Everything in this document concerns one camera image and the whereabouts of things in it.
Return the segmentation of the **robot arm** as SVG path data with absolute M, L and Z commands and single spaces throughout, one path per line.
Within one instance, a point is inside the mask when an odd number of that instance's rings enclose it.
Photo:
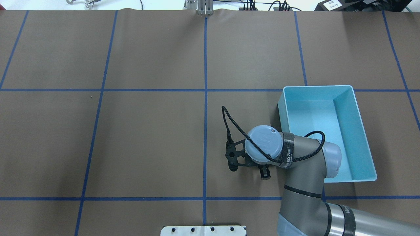
M 260 125 L 245 133 L 245 151 L 260 164 L 286 169 L 279 236 L 418 236 L 419 225 L 322 201 L 324 180 L 337 175 L 342 153 L 334 143 Z

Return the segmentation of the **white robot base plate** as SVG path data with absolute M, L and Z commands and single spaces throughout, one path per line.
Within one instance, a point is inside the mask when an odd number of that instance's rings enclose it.
M 161 236 L 247 236 L 246 226 L 165 226 Z

